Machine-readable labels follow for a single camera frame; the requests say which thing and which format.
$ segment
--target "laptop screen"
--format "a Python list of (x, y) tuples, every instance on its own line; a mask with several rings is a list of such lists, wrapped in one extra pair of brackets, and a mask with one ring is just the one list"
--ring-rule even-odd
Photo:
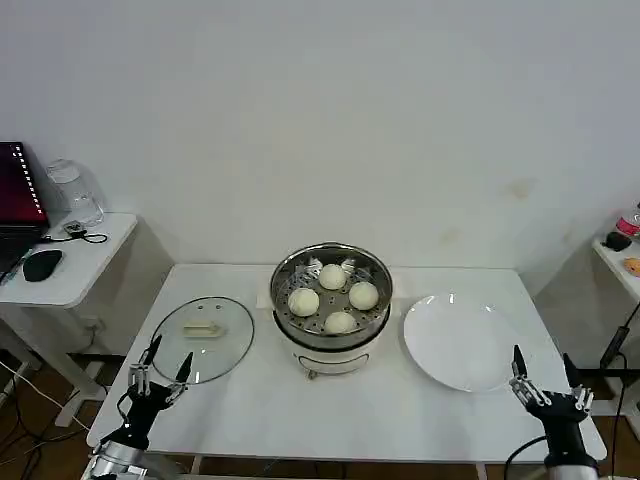
[(0, 225), (48, 225), (21, 143), (0, 142)]

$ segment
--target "white table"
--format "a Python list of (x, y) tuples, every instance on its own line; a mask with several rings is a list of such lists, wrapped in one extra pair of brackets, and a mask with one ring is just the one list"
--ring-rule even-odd
[[(418, 298), (452, 288), (493, 299), (522, 335), (530, 376), (568, 391), (562, 360), (518, 275), (511, 270), (392, 268), (392, 317), (369, 363), (337, 377), (306, 378), (281, 345), (266, 307), (273, 267), (177, 265), (149, 312), (88, 435), (89, 445), (121, 424), (116, 402), (127, 371), (172, 310), (202, 296), (228, 296), (255, 320), (255, 340), (228, 375), (191, 387), (158, 416), (150, 451), (332, 460), (504, 462), (543, 433), (505, 387), (483, 394), (454, 391), (424, 374), (405, 352), (401, 319)], [(155, 371), (152, 380), (166, 384)], [(606, 449), (591, 419), (581, 425), (588, 452)], [(518, 461), (542, 462), (545, 446)]]
[[(72, 220), (63, 218), (50, 229), (48, 235), (53, 238), (66, 238), (61, 226)], [(76, 389), (75, 394), (56, 420), (56, 425), (64, 426), (71, 422), (82, 402), (88, 399), (102, 400), (105, 393), (93, 380), (102, 364), (92, 362), (84, 371), (71, 360), (62, 343), (59, 326), (45, 309), (58, 309), (71, 316), (70, 324), (77, 322), (72, 308), (77, 306), (94, 285), (111, 259), (129, 237), (137, 223), (135, 215), (126, 213), (106, 213), (104, 221), (89, 233), (102, 233), (109, 237), (107, 242), (90, 244), (83, 240), (66, 243), (40, 245), (35, 252), (43, 250), (61, 250), (63, 258), (51, 277), (42, 282), (32, 283), (24, 279), (20, 266), (13, 276), (0, 285), (0, 317), (22, 340), (38, 352), (53, 368), (69, 380)]]
[[(616, 278), (620, 280), (620, 283), (622, 283), (627, 292), (629, 292), (633, 300), (640, 302), (640, 277), (634, 277), (631, 275), (623, 265), (624, 260), (627, 258), (640, 258), (640, 244), (633, 242), (623, 251), (614, 252), (613, 250), (602, 246), (600, 239), (595, 239), (593, 241), (593, 249), (600, 258), (604, 260)], [(632, 324), (631, 328), (638, 328), (637, 322), (638, 320), (636, 318), (634, 320), (635, 327)], [(607, 383), (616, 394), (616, 397), (611, 400), (599, 400), (594, 402), (594, 415), (613, 416), (616, 414), (618, 402), (620, 400), (619, 395), (622, 391), (622, 382), (618, 378), (607, 378)], [(640, 381), (636, 381), (626, 389), (621, 409), (621, 414), (627, 418), (631, 429), (638, 440), (640, 440), (640, 409), (638, 408), (638, 402), (640, 402)]]

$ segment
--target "clear plastic container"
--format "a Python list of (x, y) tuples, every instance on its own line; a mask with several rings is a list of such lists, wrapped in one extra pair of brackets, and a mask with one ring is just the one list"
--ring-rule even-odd
[(73, 161), (60, 159), (53, 162), (47, 167), (47, 175), (69, 204), (74, 220), (85, 227), (93, 227), (102, 222), (102, 207), (87, 188), (80, 170)]

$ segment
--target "table leg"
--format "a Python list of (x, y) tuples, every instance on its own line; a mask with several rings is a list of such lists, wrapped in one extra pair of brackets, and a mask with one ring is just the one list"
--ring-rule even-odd
[(487, 480), (487, 467), (484, 463), (476, 463), (476, 473), (478, 480)]
[(204, 457), (202, 455), (196, 455), (193, 457), (193, 462), (191, 463), (191, 475), (198, 475), (200, 473), (200, 465), (202, 465), (202, 459)]
[(9, 380), (7, 382), (7, 384), (4, 386), (4, 390), (2, 392), (0, 392), (0, 407), (2, 407), (2, 405), (4, 405), (4, 402), (9, 398), (9, 395), (11, 395), (13, 393), (14, 387), (20, 383), (20, 376), (25, 376), (28, 375), (28, 371), (29, 371), (29, 364), (27, 362), (23, 362), (22, 365), (20, 365), (20, 367), (18, 367), (18, 369), (16, 370), (16, 372), (18, 372), (18, 375), (13, 375), (13, 379)]
[[(95, 379), (103, 366), (103, 362), (91, 362), (85, 369), (85, 373), (89, 378)], [(69, 400), (65, 403), (64, 408), (60, 411), (60, 415), (56, 418), (56, 426), (70, 426), (73, 422), (73, 417), (78, 414), (80, 407), (82, 407), (82, 404), (87, 400), (104, 402), (104, 399), (107, 398), (108, 388), (109, 387), (100, 387), (100, 390), (94, 394), (82, 393), (79, 388), (74, 388), (71, 394), (69, 394)]]
[(15, 305), (1, 305), (0, 316), (22, 340), (65, 377), (72, 385), (87, 395), (95, 395), (100, 386), (89, 377), (66, 353), (56, 348), (58, 338), (53, 322), (45, 318), (33, 318)]
[(0, 320), (0, 348), (5, 349), (22, 363), (29, 364), (33, 370), (39, 370), (42, 366), (40, 360), (26, 349), (20, 338), (2, 320)]

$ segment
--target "wooden floor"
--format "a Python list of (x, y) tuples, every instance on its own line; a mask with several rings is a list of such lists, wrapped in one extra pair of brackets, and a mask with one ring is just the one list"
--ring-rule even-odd
[[(107, 365), (101, 372), (98, 380), (110, 384), (118, 370), (118, 365)], [(9, 377), (0, 374), (0, 381)], [(71, 392), (71, 386), (49, 367), (43, 367), (38, 372), (30, 373), (31, 380), (45, 393), (64, 403)], [(15, 397), (10, 397), (0, 408), (0, 479), (2, 480), (77, 480), (83, 472), (90, 453), (85, 444), (86, 434), (77, 426), (70, 428), (58, 428), (53, 426), (58, 409), (55, 405), (40, 397), (28, 385), (22, 383), (18, 386), (17, 398), (21, 417), (27, 429), (40, 437), (53, 438), (59, 435), (78, 432), (72, 438), (57, 443), (50, 443), (39, 450), (33, 450), (27, 454), (37, 443), (32, 438), (25, 437), (25, 430), (17, 424)], [(90, 424), (99, 409), (98, 404), (87, 403), (80, 412), (80, 419)], [(613, 418), (595, 418), (609, 451), (613, 428)], [(640, 477), (640, 443), (636, 440), (626, 423), (622, 419), (618, 432), (618, 455), (616, 473), (628, 477)], [(29, 473), (27, 462), (31, 459), (31, 465), (35, 465)], [(185, 465), (190, 465), (190, 457), (179, 457)], [(272, 460), (246, 459), (246, 458), (205, 458), (202, 463), (201, 473), (210, 475), (241, 475), (259, 476)], [(513, 477), (518, 478), (519, 473), (532, 471), (539, 466), (516, 466)], [(611, 468), (610, 459), (603, 462), (600, 474), (606, 475)], [(502, 466), (489, 465), (487, 474), (490, 480), (502, 479)], [(368, 462), (311, 462), (280, 460), (271, 465), (268, 477), (282, 478), (349, 478), (360, 480), (373, 479), (407, 479), (407, 480), (475, 480), (476, 469), (473, 465), (448, 465), (448, 464), (395, 464), (395, 463), (368, 463)]]

